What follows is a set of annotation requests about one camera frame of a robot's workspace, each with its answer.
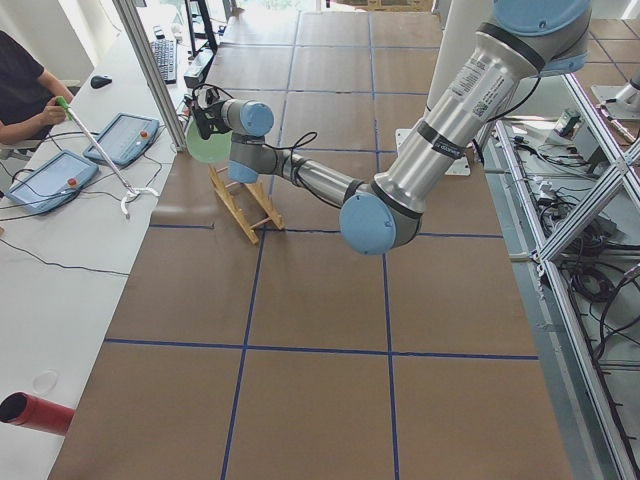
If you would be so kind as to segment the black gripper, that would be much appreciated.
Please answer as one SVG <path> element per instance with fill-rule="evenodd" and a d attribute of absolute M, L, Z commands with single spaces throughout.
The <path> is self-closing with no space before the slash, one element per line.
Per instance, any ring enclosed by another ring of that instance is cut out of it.
<path fill-rule="evenodd" d="M 208 140 L 211 133 L 225 132 L 225 122 L 222 119 L 222 106 L 219 111 L 215 112 L 197 111 L 193 113 L 200 137 L 203 140 Z"/>

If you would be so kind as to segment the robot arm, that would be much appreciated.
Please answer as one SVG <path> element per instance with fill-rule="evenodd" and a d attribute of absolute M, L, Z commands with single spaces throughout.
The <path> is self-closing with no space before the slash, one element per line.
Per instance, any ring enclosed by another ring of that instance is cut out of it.
<path fill-rule="evenodd" d="M 475 32 L 475 49 L 436 104 L 417 120 L 392 166 L 364 182 L 265 142 L 274 116 L 257 101 L 205 84 L 192 93 L 187 145 L 230 138 L 228 172 L 251 184 L 278 175 L 339 211 L 340 232 L 364 255 L 381 255 L 415 238 L 426 198 L 467 145 L 501 116 L 525 78 L 573 73 L 586 61 L 588 1 L 496 1 Z"/>

